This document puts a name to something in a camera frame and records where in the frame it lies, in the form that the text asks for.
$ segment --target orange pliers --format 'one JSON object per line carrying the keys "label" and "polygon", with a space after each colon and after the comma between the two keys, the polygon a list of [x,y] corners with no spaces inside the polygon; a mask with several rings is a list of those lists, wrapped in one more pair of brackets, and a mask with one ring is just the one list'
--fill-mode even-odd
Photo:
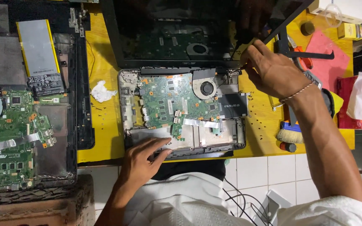
{"label": "orange pliers", "polygon": [[[303,47],[297,46],[297,44],[294,42],[293,38],[291,38],[289,35],[287,35],[287,39],[291,45],[291,48],[294,50],[294,52],[304,52]],[[297,59],[294,59],[294,63],[302,71],[306,71],[303,63],[305,64],[307,69],[312,69],[314,67],[314,65],[312,64],[312,60],[310,58],[297,58]]]}

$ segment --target clear plastic cup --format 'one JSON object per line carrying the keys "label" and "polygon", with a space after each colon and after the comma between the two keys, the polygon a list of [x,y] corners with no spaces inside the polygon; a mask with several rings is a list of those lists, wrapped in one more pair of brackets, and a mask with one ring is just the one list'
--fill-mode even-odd
{"label": "clear plastic cup", "polygon": [[324,11],[320,12],[312,20],[301,25],[301,33],[310,35],[316,30],[323,31],[328,28],[337,28],[341,24],[342,17],[340,8],[335,4],[329,4]]}

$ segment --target bracelet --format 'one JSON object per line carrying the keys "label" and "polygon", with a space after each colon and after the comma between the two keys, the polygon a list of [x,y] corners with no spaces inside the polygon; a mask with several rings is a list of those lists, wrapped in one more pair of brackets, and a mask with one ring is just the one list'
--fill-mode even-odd
{"label": "bracelet", "polygon": [[313,84],[313,83],[311,82],[309,85],[307,85],[306,87],[302,88],[300,91],[296,92],[295,94],[293,94],[293,95],[291,95],[291,96],[289,96],[289,97],[287,97],[287,98],[284,98],[283,100],[279,100],[279,102],[280,102],[280,103],[284,103],[284,101],[286,101],[286,100],[292,98],[293,96],[299,94],[300,92],[304,91],[305,89],[307,89],[307,88],[308,88],[310,85],[312,85],[312,84]]}

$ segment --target yellow work surface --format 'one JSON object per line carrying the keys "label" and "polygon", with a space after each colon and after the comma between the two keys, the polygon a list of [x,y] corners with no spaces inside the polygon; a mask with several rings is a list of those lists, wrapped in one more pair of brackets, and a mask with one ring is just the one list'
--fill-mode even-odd
{"label": "yellow work surface", "polygon": [[[304,47],[309,43],[311,36],[303,36],[300,24],[312,18],[313,15],[302,12],[288,26],[287,32],[297,45]],[[105,80],[108,90],[118,90],[118,67],[115,62],[113,50],[101,13],[90,14],[91,31],[86,31],[88,68],[90,87],[93,88],[98,81]],[[327,31],[330,37],[350,58],[345,77],[353,76],[353,48],[352,41],[338,40],[337,29]],[[267,44],[273,50],[274,41]],[[248,110],[251,118],[246,118],[247,146],[242,150],[234,151],[232,158],[259,157],[290,154],[279,149],[280,142],[275,136],[279,131],[280,122],[284,120],[282,108],[272,111],[268,95],[258,91],[248,79],[244,71],[239,76],[240,90],[251,92]],[[89,150],[78,150],[78,163],[95,162],[108,159],[121,158],[124,155],[123,129],[120,114],[119,95],[103,103],[97,102],[93,97],[92,123],[95,129],[96,144]],[[350,149],[354,149],[354,130],[340,130]],[[305,153],[303,144],[297,145],[295,154]]]}

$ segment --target pink paper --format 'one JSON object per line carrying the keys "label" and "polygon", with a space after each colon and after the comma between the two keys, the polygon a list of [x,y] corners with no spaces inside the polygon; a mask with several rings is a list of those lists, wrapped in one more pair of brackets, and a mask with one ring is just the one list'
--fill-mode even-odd
{"label": "pink paper", "polygon": [[314,67],[310,71],[322,81],[322,88],[337,93],[337,79],[346,71],[349,57],[321,31],[316,31],[312,35],[306,52],[330,54],[332,50],[335,53],[334,59],[311,58]]}

